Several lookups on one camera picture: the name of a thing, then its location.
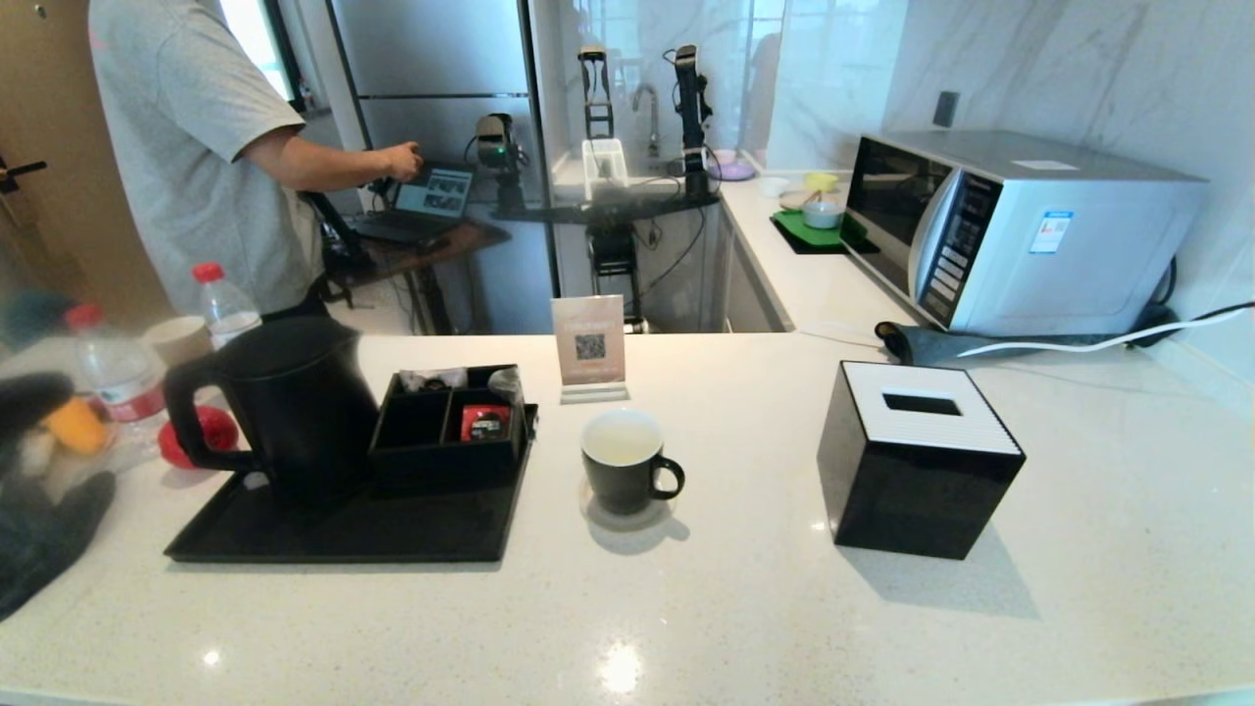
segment wooden table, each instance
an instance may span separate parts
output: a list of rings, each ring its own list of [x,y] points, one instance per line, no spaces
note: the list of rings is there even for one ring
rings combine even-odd
[[[471,218],[462,219],[430,243],[407,245],[363,237],[361,242],[375,266],[338,272],[329,271],[326,273],[328,281],[335,283],[340,291],[333,292],[326,300],[339,301],[343,298],[351,307],[354,288],[399,275],[404,277],[405,288],[409,291],[410,330],[427,335],[452,335],[453,324],[449,321],[449,311],[444,303],[444,292],[441,290],[441,283],[432,267],[437,262],[464,257],[477,250],[499,245],[507,240],[510,240],[507,231]]]

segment refrigerator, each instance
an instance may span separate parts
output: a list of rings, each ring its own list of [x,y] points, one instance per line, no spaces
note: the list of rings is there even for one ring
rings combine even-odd
[[[521,167],[527,206],[548,203],[526,0],[328,0],[328,6],[370,147],[412,139],[424,159],[462,162],[476,122],[508,113],[530,159]],[[481,168],[467,214],[507,229],[511,240],[472,255],[471,281],[447,281],[446,298],[451,308],[454,298],[471,302],[476,332],[551,332],[550,297],[558,281],[552,227],[494,221],[488,213],[496,199],[496,181]],[[471,291],[456,291],[464,287]]]

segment kettle handle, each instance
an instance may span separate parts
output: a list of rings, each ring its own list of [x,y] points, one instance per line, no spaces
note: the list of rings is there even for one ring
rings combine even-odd
[[[187,458],[202,469],[221,472],[254,472],[256,454],[248,451],[217,451],[205,443],[205,430],[196,416],[196,391],[211,385],[218,385],[217,361],[206,356],[171,369],[166,374],[166,409],[169,411],[169,424],[174,428],[178,445]]]

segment black electric kettle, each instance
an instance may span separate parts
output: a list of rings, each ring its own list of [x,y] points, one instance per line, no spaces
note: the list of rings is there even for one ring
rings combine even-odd
[[[202,469],[261,472],[280,500],[325,505],[370,477],[366,453],[379,408],[356,366],[358,331],[330,317],[284,319],[166,374],[179,445]],[[252,451],[205,443],[193,398],[222,390]]]

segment qr code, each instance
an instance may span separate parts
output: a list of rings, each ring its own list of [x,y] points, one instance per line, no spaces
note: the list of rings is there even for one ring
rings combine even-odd
[[[576,361],[600,361],[606,357],[606,334],[592,332],[575,336]]]

